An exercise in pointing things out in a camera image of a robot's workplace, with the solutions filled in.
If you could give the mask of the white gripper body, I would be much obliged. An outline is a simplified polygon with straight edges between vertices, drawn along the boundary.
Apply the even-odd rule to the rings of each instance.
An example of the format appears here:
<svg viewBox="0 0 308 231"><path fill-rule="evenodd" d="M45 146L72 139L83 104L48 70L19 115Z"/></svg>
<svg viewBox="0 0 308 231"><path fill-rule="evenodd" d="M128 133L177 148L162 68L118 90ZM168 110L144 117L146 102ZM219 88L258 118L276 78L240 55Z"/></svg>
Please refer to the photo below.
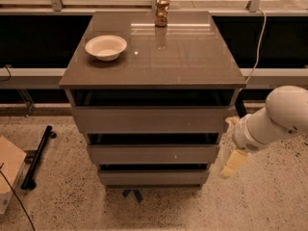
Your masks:
<svg viewBox="0 0 308 231"><path fill-rule="evenodd" d="M242 117L235 125L232 141L236 146L246 153L257 153L266 148L266 146L258 141L256 141L248 130L248 119L251 114Z"/></svg>

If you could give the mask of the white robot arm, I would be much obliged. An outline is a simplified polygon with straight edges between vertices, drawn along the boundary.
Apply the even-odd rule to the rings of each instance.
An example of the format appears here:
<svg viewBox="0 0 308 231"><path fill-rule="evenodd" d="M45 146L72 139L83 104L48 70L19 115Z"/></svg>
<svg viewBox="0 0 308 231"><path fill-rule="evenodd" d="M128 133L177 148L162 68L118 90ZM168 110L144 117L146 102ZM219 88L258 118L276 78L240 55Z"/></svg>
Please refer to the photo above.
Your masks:
<svg viewBox="0 0 308 231"><path fill-rule="evenodd" d="M247 114L232 133L235 148L224 162L220 175L232 177L248 161L250 154L268 148L274 141L288 140L308 133L308 90L282 86L268 96L265 106Z"/></svg>

